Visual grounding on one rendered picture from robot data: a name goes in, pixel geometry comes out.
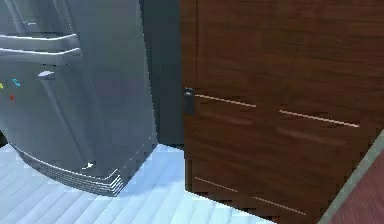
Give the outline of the brown wooden room door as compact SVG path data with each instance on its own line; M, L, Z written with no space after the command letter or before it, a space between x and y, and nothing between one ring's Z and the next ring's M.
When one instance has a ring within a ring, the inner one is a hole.
M180 0L180 29L187 190L335 224L384 149L384 0Z

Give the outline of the grey steel fridge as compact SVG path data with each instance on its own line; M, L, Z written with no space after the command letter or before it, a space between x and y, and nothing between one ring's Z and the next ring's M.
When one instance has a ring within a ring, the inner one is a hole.
M115 197L155 146L140 0L0 0L0 35L69 34L80 60L0 59L0 132L40 173Z

